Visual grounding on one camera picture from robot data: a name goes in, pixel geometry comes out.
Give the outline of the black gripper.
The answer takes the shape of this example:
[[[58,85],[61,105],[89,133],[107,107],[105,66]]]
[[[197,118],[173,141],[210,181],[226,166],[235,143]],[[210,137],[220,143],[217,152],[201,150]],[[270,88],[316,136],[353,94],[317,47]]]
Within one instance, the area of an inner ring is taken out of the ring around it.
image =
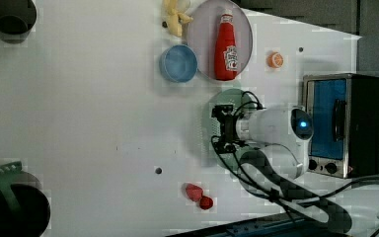
[[[244,146],[244,142],[236,132],[238,117],[234,116],[232,112],[232,105],[216,105],[212,109],[211,117],[219,122],[220,134],[215,135],[217,141],[213,142],[213,147],[219,154],[235,153],[236,146]]]

